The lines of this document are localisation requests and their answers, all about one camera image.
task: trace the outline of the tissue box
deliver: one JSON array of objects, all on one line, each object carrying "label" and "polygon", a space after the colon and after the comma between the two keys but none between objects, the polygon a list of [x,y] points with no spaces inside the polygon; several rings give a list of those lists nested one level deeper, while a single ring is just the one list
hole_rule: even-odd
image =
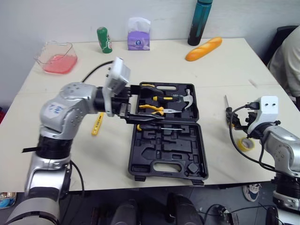
[{"label": "tissue box", "polygon": [[150,35],[141,31],[132,31],[127,37],[128,50],[150,50]]}]

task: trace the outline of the white table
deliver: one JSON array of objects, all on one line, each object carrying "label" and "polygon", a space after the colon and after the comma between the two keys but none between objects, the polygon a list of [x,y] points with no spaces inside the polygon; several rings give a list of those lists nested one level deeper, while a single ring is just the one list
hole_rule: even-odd
[{"label": "white table", "polygon": [[[209,170],[205,184],[266,181],[274,176],[273,172],[250,162],[233,148],[225,121],[225,94],[233,108],[263,95],[277,95],[278,119],[283,127],[300,136],[300,113],[242,38],[224,39],[218,49],[195,62],[184,60],[192,49],[186,40],[152,41],[149,52],[127,51],[125,42],[113,43],[111,54],[100,53],[98,43],[75,43],[74,48],[78,63],[67,75],[45,74],[39,65],[33,66],[0,125],[0,155],[6,159],[0,164],[1,190],[23,191],[31,154],[21,151],[38,142],[41,106],[55,97],[64,84],[82,80],[95,66],[115,56],[123,58],[131,69],[131,84],[149,81],[195,85],[198,123],[202,128]],[[106,68],[99,69],[87,82],[102,86],[105,74]],[[241,121],[246,115],[246,110],[239,113]],[[84,118],[71,150],[72,160],[79,166],[87,190],[191,185],[189,180],[161,177],[134,181],[127,171],[133,125],[117,116],[105,116],[98,136],[91,136],[96,117],[87,115]],[[236,138],[245,136],[241,131],[234,135]],[[258,158],[260,147],[256,142],[255,149],[247,154]],[[269,154],[265,154],[263,160],[274,164]],[[72,174],[70,189],[81,189],[77,173]]]}]

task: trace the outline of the white wall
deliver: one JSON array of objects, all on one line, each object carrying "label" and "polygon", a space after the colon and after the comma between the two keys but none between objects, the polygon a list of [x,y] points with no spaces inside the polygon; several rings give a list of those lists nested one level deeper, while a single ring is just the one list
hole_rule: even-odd
[{"label": "white wall", "polygon": [[[0,105],[10,105],[49,40],[96,41],[106,26],[126,40],[132,16],[152,21],[151,39],[187,38],[196,0],[0,0]],[[261,55],[277,27],[300,24],[300,0],[214,0],[203,37],[245,37]]]}]

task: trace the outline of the shoe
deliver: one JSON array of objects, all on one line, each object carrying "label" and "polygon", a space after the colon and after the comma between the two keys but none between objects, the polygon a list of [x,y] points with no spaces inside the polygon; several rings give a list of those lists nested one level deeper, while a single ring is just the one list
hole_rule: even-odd
[{"label": "shoe", "polygon": [[261,187],[261,184],[244,185],[243,193],[245,198],[250,202],[255,202],[258,198],[259,188]]}]

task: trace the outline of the robotic arm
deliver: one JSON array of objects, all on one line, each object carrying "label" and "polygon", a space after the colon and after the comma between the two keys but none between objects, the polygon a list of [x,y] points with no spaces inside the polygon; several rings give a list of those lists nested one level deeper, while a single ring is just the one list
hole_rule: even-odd
[{"label": "robotic arm", "polygon": [[278,126],[280,121],[275,121],[278,115],[276,96],[263,96],[240,108],[255,110],[248,112],[246,126],[240,124],[235,113],[237,110],[226,110],[227,119],[230,119],[236,130],[243,130],[247,138],[260,139],[263,148],[275,161],[273,171],[277,172],[274,179],[277,189],[273,192],[273,202],[277,209],[268,209],[267,225],[279,225],[280,221],[300,224],[300,139]]},{"label": "robotic arm", "polygon": [[25,184],[26,199],[8,218],[6,225],[58,225],[59,199],[68,193],[71,171],[72,141],[86,114],[106,112],[118,115],[127,123],[146,123],[164,117],[154,114],[130,114],[132,95],[163,95],[149,87],[131,85],[130,70],[116,58],[104,87],[74,82],[64,86],[59,94],[46,102],[40,112],[41,127],[37,147],[33,151]]}]

